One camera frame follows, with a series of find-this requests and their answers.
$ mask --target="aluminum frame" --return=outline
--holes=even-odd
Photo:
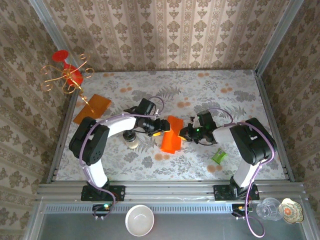
[[[262,75],[262,73],[268,66],[268,63],[276,52],[276,49],[284,38],[303,2],[304,0],[291,0],[288,3],[278,25],[274,30],[274,33],[272,34],[271,39],[269,40],[263,52],[262,57],[260,58],[256,66],[256,72],[260,75]]]
[[[78,95],[79,95],[79,89],[76,89],[72,93],[72,96],[71,96],[71,99],[70,99],[70,103],[69,103],[68,109],[66,111],[65,119],[64,119],[63,126],[62,126],[62,129],[61,129],[61,134],[59,136],[59,140],[58,140],[58,143],[57,143],[56,148],[55,148],[55,152],[54,152],[51,168],[50,168],[48,177],[46,179],[46,183],[47,184],[52,182],[54,174],[55,174],[57,168],[60,165],[61,157],[62,157],[62,154],[64,152],[65,144],[66,144],[66,141],[67,141],[67,136],[68,136],[68,132],[69,132],[72,116],[74,114],[74,110],[75,110],[75,107],[76,107]]]
[[[40,18],[41,22],[43,23],[46,31],[50,35],[51,39],[53,40],[54,45],[57,47],[58,50],[67,50],[71,56],[71,64],[74,66],[77,65],[75,61],[75,56],[73,55],[72,49],[68,47],[63,36],[60,34],[58,27],[56,26],[52,16],[48,8],[46,7],[44,1],[42,0],[30,0],[29,1],[33,9],[35,10],[36,14]]]
[[[257,180],[260,199],[265,198],[291,198],[302,205],[304,221],[301,223],[304,234],[308,240],[319,240],[320,234],[317,223],[310,208],[310,204],[301,182],[289,182],[287,180]],[[85,181],[58,181],[51,184],[41,184],[38,189],[36,206],[33,218],[29,222],[25,240],[38,238],[47,204],[73,204],[81,205],[82,187]],[[111,185],[125,185],[127,204],[221,204],[244,203],[243,201],[215,201],[213,185],[228,184],[228,181],[188,180],[188,181],[115,181]]]
[[[277,146],[277,152],[279,154],[280,161],[284,164],[284,168],[285,169],[283,169],[283,170],[284,170],[285,174],[288,175],[289,180],[291,182],[295,182],[295,177],[294,177],[294,174],[292,172],[292,169],[291,169],[288,157],[287,157],[287,153],[286,153],[286,150],[285,150],[285,147],[284,147],[284,143],[282,142],[282,139],[281,139],[281,136],[280,136],[280,132],[279,132],[279,129],[278,129],[278,126],[277,126],[277,123],[276,123],[276,119],[275,119],[274,113],[272,112],[272,108],[271,108],[271,105],[270,105],[270,102],[269,102],[269,98],[268,98],[268,95],[267,95],[267,91],[266,91],[265,85],[264,85],[264,83],[262,81],[261,76],[258,73],[254,74],[254,78],[255,78],[256,84],[258,86],[259,92],[260,92],[260,96],[261,96],[261,99],[262,99],[262,103],[263,103],[263,106],[264,106],[266,117],[267,117],[268,122],[270,124],[272,136],[273,136],[273,138],[275,140],[275,143],[276,143],[276,146]]]

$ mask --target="small jar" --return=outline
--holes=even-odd
[[[123,132],[123,139],[125,144],[130,149],[135,149],[139,145],[139,138],[137,138],[136,132],[133,130],[126,130]]]

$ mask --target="green object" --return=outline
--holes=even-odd
[[[215,161],[217,164],[220,164],[227,155],[228,154],[226,154],[221,148],[219,148],[211,159]]]

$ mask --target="patterned table surface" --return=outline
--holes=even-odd
[[[98,94],[112,100],[103,118],[137,106],[142,98],[159,96],[165,102],[161,118],[173,115],[184,119],[185,126],[196,113],[219,107],[229,111],[237,122],[257,117],[271,132],[251,70],[95,73],[85,79],[82,86],[89,99]],[[161,106],[158,99],[152,101]],[[73,118],[83,106],[78,98]],[[225,113],[214,111],[212,115],[217,126],[230,121]],[[56,176],[58,181],[85,179],[79,160],[68,149],[77,127],[71,122]],[[138,133],[138,138],[139,146],[133,150],[124,144],[120,133],[108,139],[102,165],[110,180],[228,180],[241,161],[235,143],[202,146],[183,142],[180,151],[167,154],[160,150],[162,136],[148,137]],[[211,160],[218,148],[228,154],[220,165]],[[264,166],[257,179],[285,179],[278,154],[274,161]]]

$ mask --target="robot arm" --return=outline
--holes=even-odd
[[[226,143],[235,142],[242,161],[238,170],[230,179],[229,190],[234,198],[242,196],[252,179],[254,173],[259,167],[259,163],[267,160],[272,152],[265,140],[255,130],[246,125],[228,125],[217,127],[208,110],[197,114],[197,118],[191,118],[193,121],[180,131],[180,137],[188,142],[199,143],[201,139],[208,142]],[[251,118],[246,123],[256,127],[271,143],[273,150],[277,151],[277,145],[268,131],[256,119]]]
[[[101,157],[104,154],[107,139],[117,133],[129,131],[137,127],[142,127],[149,136],[170,130],[170,124],[167,120],[159,118],[152,120],[147,117],[136,117],[136,115],[150,115],[155,104],[145,98],[142,99],[138,106],[125,110],[124,114],[132,116],[123,116],[113,118],[103,124],[99,124],[92,132],[92,138],[85,145],[82,154],[83,171],[92,183],[99,188],[108,188],[109,181],[106,176]],[[72,137],[69,149],[78,159],[80,150],[89,130],[97,122],[91,117],[85,117],[74,136]]]

